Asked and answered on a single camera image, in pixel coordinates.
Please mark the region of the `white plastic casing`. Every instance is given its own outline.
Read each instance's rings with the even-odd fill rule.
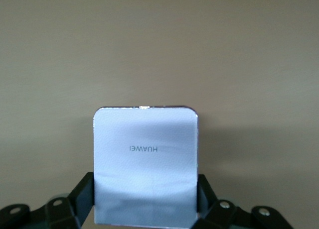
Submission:
[[[100,108],[95,223],[189,228],[197,219],[198,120],[187,107]]]

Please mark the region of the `screw hole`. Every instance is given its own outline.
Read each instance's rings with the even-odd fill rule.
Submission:
[[[13,209],[11,209],[10,214],[16,214],[20,211],[21,211],[21,208],[13,208]]]
[[[62,204],[62,200],[56,200],[53,205],[54,206],[59,206],[60,204]]]

